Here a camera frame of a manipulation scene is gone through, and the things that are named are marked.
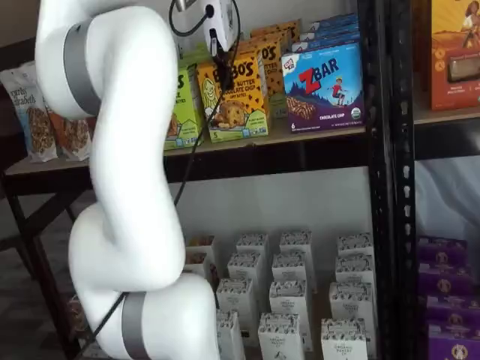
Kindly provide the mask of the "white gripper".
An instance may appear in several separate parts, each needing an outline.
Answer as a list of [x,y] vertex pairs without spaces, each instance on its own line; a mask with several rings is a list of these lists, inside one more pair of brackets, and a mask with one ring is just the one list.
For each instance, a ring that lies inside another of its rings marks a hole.
[[217,67],[216,79],[222,91],[232,90],[233,77],[227,52],[234,44],[238,29],[233,1],[204,0],[203,10],[207,16],[203,32],[207,49]]

